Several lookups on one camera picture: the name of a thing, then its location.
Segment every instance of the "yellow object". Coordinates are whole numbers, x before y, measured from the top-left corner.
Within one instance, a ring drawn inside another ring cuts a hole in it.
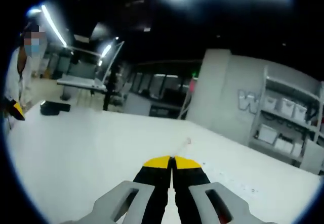
[[[145,162],[143,167],[168,168],[169,159],[170,156],[153,158]]]
[[[43,75],[43,78],[50,79],[51,78],[51,73],[49,69],[46,69]]]
[[[18,112],[20,113],[20,116],[22,116],[22,118],[25,118],[24,112],[18,102],[16,102],[14,104],[14,108],[18,110]]]
[[[193,160],[183,157],[175,157],[177,169],[200,168],[201,166]]]

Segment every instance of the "white table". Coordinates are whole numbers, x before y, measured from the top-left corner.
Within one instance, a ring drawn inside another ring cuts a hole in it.
[[[182,120],[80,107],[42,116],[37,104],[8,139],[22,186],[50,223],[87,215],[99,197],[133,180],[145,161],[166,155],[199,162],[210,181],[244,198],[263,221],[292,223],[320,186],[317,175]],[[163,223],[179,223],[171,209]]]
[[[71,75],[63,75],[62,78],[56,80],[56,83],[58,85],[64,86],[63,93],[61,96],[63,100],[69,100],[71,98],[73,94],[72,87],[90,90],[102,94],[107,91],[107,88],[104,84],[96,83],[94,79],[82,78]]]

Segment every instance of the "floor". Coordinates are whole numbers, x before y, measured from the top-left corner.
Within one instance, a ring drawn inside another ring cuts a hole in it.
[[[78,105],[80,107],[93,108],[95,110],[102,110],[104,95],[95,93],[91,97],[89,90],[75,88],[75,94],[70,100],[64,101],[60,97],[63,92],[63,86],[57,85],[56,80],[33,78],[31,81],[32,101],[31,106],[37,104],[39,101],[47,100],[57,103],[68,103],[70,105]],[[109,111],[121,112],[121,107],[109,105]]]

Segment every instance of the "black ceiling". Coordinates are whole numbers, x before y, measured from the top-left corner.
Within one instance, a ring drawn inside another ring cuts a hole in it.
[[[71,33],[90,37],[98,22],[110,36],[78,46],[96,50],[119,36],[132,63],[202,59],[206,48],[289,65],[323,79],[322,0],[52,0]],[[143,32],[151,27],[150,32]]]

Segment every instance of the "person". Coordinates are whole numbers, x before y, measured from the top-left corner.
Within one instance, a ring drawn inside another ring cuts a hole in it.
[[[107,91],[105,93],[105,97],[104,97],[104,100],[103,100],[103,110],[104,111],[108,111],[108,106],[109,106],[109,103],[110,103],[110,99],[115,93],[116,84],[117,84],[117,81],[118,81],[117,74],[119,73],[119,69],[120,68],[119,68],[118,63],[112,64],[109,79],[108,79],[107,83],[105,84]]]
[[[24,111],[31,107],[30,81],[33,63],[39,63],[41,60],[42,51],[45,51],[42,45],[45,41],[44,30],[35,21],[29,21],[20,34],[11,56],[4,97],[18,102]],[[14,122],[15,120],[8,116],[9,128]]]

